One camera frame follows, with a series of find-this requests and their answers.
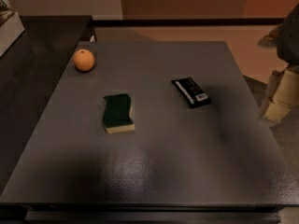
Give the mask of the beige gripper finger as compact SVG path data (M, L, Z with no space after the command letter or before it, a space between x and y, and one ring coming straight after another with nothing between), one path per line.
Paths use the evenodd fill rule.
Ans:
M261 117L280 123L299 104L299 66L274 70L261 105Z

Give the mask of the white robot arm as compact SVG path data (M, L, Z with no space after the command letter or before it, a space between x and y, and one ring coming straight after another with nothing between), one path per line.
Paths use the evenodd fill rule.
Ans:
M263 119L280 123L299 104L299 4L260 44L275 45L277 56L287 63L283 71L272 72L261 105Z

